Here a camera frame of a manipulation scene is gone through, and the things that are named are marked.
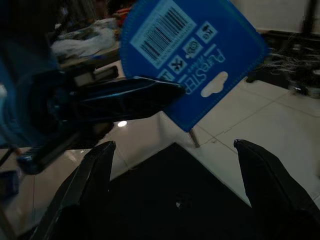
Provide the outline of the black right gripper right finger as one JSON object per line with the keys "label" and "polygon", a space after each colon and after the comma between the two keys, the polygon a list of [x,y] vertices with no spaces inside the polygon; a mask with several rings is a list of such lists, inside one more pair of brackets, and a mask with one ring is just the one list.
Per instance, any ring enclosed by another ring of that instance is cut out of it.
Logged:
{"label": "black right gripper right finger", "polygon": [[233,145],[263,240],[320,240],[320,209],[280,159],[244,139]]}

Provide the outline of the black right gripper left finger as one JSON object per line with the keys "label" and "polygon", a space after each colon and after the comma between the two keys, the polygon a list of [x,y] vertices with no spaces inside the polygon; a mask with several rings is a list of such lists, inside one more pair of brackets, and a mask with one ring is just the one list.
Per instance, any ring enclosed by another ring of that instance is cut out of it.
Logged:
{"label": "black right gripper left finger", "polygon": [[99,240],[104,235],[116,143],[92,148],[61,184],[30,240]]}

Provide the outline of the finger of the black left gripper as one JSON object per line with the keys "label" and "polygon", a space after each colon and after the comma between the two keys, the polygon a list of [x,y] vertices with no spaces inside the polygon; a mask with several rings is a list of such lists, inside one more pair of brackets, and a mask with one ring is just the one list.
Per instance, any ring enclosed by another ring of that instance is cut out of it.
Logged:
{"label": "finger of the black left gripper", "polygon": [[185,92],[178,83],[141,76],[98,81],[74,93],[71,109],[83,123],[144,119],[165,110]]}

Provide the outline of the blue plastic package with barcode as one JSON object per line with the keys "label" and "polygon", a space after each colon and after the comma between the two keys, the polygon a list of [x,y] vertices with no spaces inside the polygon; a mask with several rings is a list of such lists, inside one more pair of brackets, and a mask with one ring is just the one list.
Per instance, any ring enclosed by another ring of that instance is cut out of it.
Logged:
{"label": "blue plastic package with barcode", "polygon": [[165,109],[185,132],[269,53],[262,36],[230,0],[137,0],[120,41],[126,77],[166,80],[185,89]]}

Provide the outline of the thin metal furniture leg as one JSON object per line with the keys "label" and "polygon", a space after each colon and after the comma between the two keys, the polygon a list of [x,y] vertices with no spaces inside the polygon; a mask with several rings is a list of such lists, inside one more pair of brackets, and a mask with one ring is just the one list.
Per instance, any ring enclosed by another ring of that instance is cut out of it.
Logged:
{"label": "thin metal furniture leg", "polygon": [[199,144],[199,141],[198,141],[198,138],[195,134],[195,131],[194,129],[192,128],[189,132],[188,132],[193,144],[194,144],[194,147],[195,148],[199,148],[200,147],[200,144]]}

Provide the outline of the black upright pole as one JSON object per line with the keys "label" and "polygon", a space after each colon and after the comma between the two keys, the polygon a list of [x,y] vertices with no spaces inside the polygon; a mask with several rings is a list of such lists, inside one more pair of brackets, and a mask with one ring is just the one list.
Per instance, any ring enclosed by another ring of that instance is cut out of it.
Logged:
{"label": "black upright pole", "polygon": [[309,0],[301,27],[301,35],[309,36],[313,33],[315,14],[319,0]]}

